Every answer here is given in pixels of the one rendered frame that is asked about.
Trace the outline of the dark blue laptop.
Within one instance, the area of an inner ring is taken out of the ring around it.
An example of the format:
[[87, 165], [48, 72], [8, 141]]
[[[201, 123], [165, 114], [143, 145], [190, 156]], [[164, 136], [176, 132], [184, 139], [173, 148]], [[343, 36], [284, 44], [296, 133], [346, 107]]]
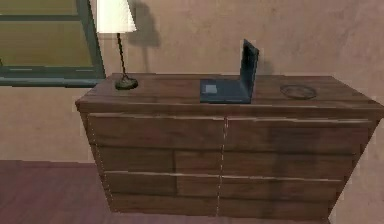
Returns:
[[211, 104], [250, 104], [253, 94], [259, 49], [243, 40], [239, 79], [201, 79], [200, 102]]

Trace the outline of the brown wooden chest of drawers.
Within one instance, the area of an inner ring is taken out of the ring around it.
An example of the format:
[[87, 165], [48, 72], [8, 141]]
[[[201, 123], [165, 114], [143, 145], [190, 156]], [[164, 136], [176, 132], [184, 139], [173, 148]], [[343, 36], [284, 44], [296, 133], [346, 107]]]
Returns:
[[[331, 76], [261, 75], [250, 104], [200, 102], [197, 75], [110, 76], [81, 114], [110, 209], [323, 221], [384, 106]], [[309, 100], [282, 85], [317, 91]]]

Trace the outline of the dark round dish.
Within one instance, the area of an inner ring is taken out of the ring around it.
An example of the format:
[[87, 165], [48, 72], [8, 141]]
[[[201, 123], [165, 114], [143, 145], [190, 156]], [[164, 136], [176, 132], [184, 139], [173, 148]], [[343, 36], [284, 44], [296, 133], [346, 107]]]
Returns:
[[306, 85], [282, 85], [280, 92], [288, 98], [296, 100], [309, 100], [317, 96], [317, 91]]

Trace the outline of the white shade table lamp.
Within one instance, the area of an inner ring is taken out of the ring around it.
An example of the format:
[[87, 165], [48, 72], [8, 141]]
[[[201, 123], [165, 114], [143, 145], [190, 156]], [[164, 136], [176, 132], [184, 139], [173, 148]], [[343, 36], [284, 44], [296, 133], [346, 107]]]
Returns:
[[122, 34], [137, 30], [129, 0], [96, 0], [96, 30], [99, 34], [115, 34], [122, 68], [121, 78], [115, 83], [117, 90], [131, 90], [138, 86], [135, 78], [126, 72]]

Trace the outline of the grey framed window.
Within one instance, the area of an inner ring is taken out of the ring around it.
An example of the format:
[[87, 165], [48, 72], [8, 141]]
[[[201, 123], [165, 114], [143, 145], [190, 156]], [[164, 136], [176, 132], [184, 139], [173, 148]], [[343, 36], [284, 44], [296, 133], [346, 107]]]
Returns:
[[105, 78], [90, 0], [0, 0], [0, 86], [92, 88]]

